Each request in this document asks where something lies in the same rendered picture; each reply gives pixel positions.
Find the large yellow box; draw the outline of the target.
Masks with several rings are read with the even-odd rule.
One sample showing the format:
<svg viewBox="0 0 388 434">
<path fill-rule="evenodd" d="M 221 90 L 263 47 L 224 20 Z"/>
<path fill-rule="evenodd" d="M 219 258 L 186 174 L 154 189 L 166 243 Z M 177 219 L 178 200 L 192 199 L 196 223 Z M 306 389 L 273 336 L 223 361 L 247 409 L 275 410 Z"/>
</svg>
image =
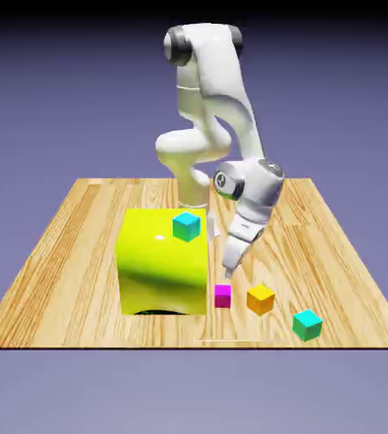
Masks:
<svg viewBox="0 0 388 434">
<path fill-rule="evenodd" d="M 172 219 L 184 212 L 201 219 L 190 242 L 173 236 Z M 204 209 L 127 209 L 115 246 L 121 312 L 205 315 L 208 231 Z"/>
</svg>

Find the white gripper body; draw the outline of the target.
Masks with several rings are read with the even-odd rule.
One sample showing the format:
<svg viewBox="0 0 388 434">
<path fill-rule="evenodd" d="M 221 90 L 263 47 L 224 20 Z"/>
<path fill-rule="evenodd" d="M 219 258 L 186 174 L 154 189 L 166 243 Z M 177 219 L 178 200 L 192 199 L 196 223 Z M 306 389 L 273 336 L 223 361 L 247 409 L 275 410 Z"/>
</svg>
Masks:
<svg viewBox="0 0 388 434">
<path fill-rule="evenodd" d="M 226 270 L 235 270 L 245 252 L 251 246 L 250 242 L 242 240 L 236 236 L 228 235 L 224 245 L 222 265 Z"/>
</svg>

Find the small teal cube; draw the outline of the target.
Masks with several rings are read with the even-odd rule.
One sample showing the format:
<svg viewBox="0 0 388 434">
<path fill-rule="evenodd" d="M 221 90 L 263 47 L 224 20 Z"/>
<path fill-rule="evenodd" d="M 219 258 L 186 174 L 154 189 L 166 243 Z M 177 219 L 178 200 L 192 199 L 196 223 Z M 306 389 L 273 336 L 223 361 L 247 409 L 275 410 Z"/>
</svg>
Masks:
<svg viewBox="0 0 388 434">
<path fill-rule="evenodd" d="M 322 325 L 322 319 L 311 309 L 307 309 L 293 316 L 292 330 L 306 342 L 320 335 Z"/>
</svg>

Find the small magenta cube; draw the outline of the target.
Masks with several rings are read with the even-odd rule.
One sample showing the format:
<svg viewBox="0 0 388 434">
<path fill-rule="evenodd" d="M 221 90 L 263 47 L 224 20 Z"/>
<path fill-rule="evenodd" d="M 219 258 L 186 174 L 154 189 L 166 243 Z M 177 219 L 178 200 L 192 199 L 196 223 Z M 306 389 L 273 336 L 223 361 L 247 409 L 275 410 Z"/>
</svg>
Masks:
<svg viewBox="0 0 388 434">
<path fill-rule="evenodd" d="M 214 286 L 214 307 L 229 309 L 231 306 L 231 285 L 216 284 Z"/>
</svg>

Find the small cyan cube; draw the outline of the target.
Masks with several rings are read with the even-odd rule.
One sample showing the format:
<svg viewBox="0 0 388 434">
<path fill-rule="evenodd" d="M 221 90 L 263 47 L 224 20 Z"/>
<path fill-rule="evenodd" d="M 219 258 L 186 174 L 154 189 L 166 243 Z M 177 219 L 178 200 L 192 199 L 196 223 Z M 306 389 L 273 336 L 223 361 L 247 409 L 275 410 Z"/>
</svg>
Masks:
<svg viewBox="0 0 388 434">
<path fill-rule="evenodd" d="M 184 212 L 172 219 L 173 236 L 184 242 L 190 242 L 201 232 L 201 219 L 198 215 Z"/>
</svg>

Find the small orange cube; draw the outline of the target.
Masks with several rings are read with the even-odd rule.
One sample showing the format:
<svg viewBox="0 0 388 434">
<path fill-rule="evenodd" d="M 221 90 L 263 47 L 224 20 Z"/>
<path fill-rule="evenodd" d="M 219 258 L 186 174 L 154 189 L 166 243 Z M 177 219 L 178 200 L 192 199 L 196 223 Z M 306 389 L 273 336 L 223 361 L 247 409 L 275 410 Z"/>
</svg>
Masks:
<svg viewBox="0 0 388 434">
<path fill-rule="evenodd" d="M 257 285 L 247 291 L 247 307 L 262 316 L 274 308 L 275 292 L 265 285 Z"/>
</svg>

